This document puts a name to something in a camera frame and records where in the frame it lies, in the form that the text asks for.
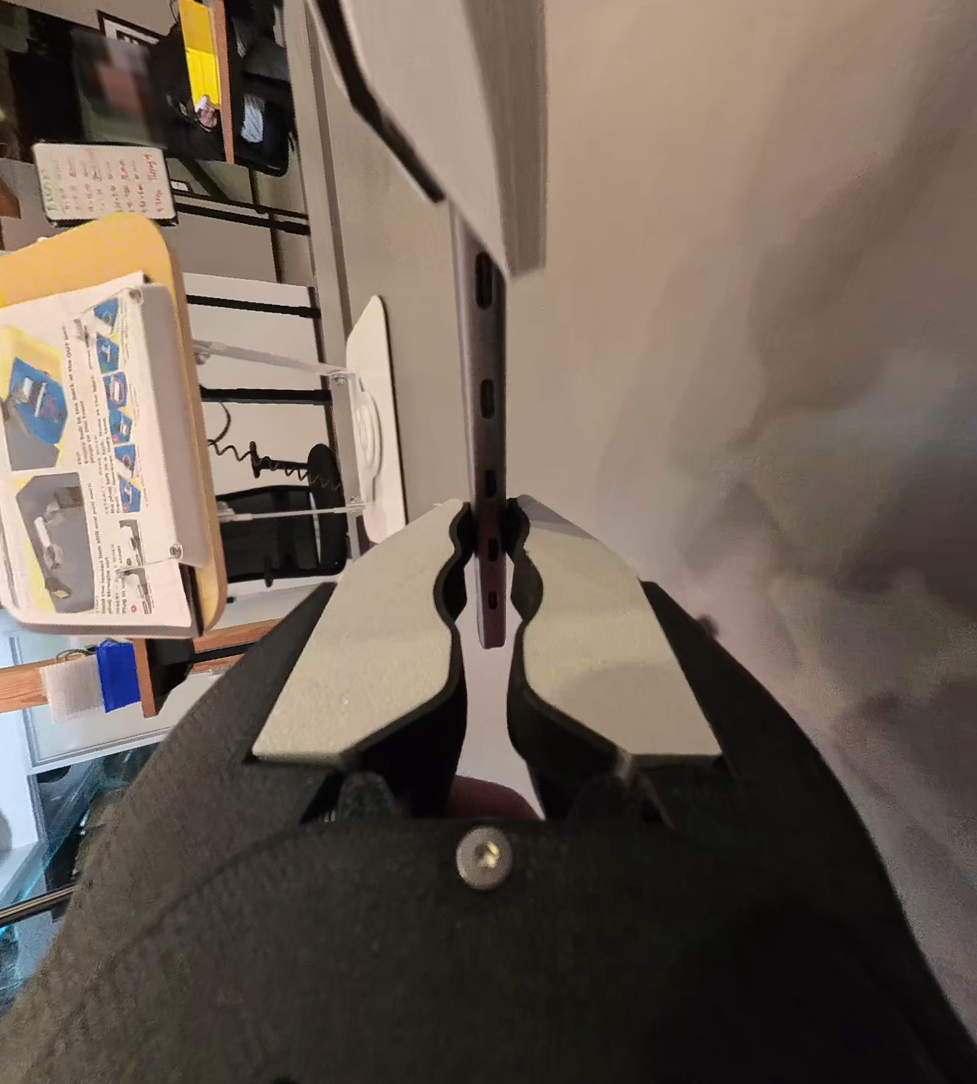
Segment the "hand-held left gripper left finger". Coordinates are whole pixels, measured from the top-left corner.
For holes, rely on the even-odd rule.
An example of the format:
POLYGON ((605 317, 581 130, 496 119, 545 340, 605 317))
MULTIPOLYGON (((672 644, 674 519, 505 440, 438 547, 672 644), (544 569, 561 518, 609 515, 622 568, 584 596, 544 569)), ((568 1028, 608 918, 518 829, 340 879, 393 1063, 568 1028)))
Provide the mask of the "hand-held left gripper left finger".
POLYGON ((467 730, 457 617, 472 538, 470 505, 449 500, 340 576, 255 759, 378 775, 417 818, 443 814, 467 730))

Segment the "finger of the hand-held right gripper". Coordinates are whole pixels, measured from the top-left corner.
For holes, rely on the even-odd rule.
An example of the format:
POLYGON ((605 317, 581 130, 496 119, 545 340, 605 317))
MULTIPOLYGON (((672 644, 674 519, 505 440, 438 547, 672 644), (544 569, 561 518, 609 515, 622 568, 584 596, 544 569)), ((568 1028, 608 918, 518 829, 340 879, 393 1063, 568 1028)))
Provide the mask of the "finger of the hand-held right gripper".
POLYGON ((353 111, 507 279, 547 263, 547 11, 537 1, 310 2, 353 111))

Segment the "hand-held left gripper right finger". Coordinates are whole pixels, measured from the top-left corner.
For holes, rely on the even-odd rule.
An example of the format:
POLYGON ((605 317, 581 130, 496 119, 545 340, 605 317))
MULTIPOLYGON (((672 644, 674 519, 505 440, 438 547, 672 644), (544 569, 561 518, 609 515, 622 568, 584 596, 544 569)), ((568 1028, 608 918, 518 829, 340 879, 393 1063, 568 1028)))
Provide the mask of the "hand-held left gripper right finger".
POLYGON ((650 771, 695 774, 722 746, 637 571, 530 495, 507 504, 520 618, 507 734, 550 820, 583 793, 640 793, 650 771))

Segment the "grey usb hub with cable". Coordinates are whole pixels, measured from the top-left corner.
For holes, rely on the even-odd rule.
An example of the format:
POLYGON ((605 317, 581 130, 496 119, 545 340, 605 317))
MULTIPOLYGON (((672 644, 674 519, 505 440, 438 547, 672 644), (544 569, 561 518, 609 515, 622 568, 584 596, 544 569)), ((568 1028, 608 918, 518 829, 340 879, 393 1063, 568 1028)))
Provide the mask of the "grey usb hub with cable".
POLYGON ((507 281, 457 207, 450 215, 479 636, 494 649, 507 627, 507 281))

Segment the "yellow bin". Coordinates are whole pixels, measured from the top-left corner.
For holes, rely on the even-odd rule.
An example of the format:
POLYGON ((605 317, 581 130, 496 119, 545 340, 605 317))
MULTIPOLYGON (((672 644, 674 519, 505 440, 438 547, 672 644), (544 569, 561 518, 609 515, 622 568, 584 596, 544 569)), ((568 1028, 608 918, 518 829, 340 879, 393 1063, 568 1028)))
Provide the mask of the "yellow bin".
POLYGON ((187 60, 188 82, 197 102, 222 104, 224 64, 224 8, 221 2, 179 1, 177 3, 187 60))

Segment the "white document stand with instructions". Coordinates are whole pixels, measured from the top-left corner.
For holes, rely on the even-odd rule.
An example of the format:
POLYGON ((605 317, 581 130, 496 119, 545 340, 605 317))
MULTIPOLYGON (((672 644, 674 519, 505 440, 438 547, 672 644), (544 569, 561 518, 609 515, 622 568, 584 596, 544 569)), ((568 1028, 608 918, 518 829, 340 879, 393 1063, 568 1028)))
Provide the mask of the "white document stand with instructions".
POLYGON ((138 212, 0 255, 0 602, 23 628, 192 638, 222 615, 193 345, 138 212))

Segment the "small whiteboard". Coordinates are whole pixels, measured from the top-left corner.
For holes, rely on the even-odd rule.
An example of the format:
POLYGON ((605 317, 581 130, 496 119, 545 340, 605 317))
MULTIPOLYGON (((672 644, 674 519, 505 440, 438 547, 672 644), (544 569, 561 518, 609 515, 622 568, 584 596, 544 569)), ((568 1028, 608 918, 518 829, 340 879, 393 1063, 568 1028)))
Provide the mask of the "small whiteboard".
POLYGON ((178 223, 168 162, 156 146, 42 141, 33 144, 33 162, 52 225, 87 224, 113 212, 178 223))

